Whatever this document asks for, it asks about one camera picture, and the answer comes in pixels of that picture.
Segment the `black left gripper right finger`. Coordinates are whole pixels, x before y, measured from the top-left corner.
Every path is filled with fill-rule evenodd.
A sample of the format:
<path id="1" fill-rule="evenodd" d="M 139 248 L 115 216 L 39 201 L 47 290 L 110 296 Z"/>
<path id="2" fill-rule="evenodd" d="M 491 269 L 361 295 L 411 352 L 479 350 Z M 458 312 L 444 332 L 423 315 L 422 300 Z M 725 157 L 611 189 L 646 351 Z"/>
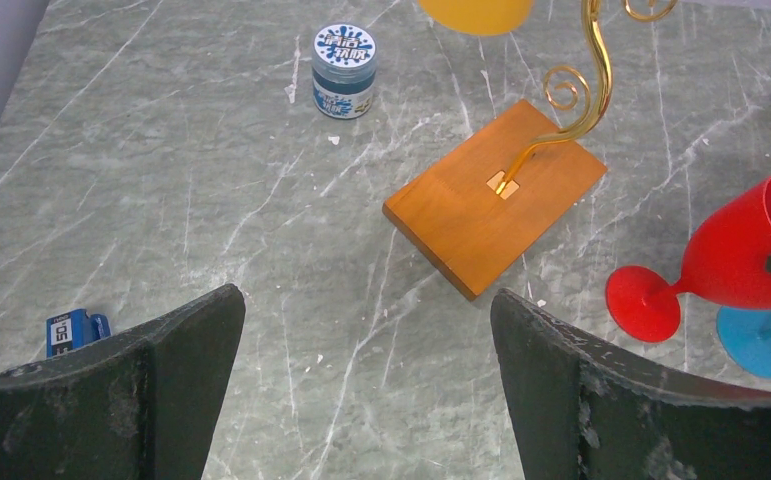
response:
<path id="1" fill-rule="evenodd" d="M 490 310 L 528 479 L 771 479 L 771 392 L 638 356 L 507 290 Z"/>

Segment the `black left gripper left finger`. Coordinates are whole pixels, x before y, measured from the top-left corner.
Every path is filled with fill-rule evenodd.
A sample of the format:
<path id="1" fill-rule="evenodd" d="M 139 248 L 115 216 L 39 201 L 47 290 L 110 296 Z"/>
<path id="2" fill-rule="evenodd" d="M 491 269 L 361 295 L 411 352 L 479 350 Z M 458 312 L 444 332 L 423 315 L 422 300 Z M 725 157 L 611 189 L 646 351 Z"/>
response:
<path id="1" fill-rule="evenodd" d="M 223 285 L 156 319 L 0 373 L 0 479 L 198 479 L 245 321 Z"/>

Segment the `red wine glass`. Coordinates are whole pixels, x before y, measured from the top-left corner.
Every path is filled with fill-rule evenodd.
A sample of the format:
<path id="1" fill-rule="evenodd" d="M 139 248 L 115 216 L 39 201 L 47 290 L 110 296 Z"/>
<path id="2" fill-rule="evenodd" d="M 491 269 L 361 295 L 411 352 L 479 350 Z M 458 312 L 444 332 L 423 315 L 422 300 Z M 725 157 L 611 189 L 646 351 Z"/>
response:
<path id="1" fill-rule="evenodd" d="M 658 343 L 682 321 L 679 295 L 742 309 L 771 309 L 771 176 L 713 213 L 694 232 L 670 284 L 643 266 L 614 271 L 605 287 L 608 311 L 630 336 Z"/>

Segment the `dark blue wine glass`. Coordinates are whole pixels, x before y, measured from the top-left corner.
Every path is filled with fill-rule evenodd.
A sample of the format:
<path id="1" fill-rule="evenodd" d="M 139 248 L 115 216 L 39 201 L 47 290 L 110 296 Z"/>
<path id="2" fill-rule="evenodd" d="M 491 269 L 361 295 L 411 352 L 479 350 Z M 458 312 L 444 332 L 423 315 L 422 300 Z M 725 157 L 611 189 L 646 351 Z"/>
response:
<path id="1" fill-rule="evenodd" d="M 771 379 L 771 311 L 721 307 L 716 330 L 722 347 L 745 371 Z"/>

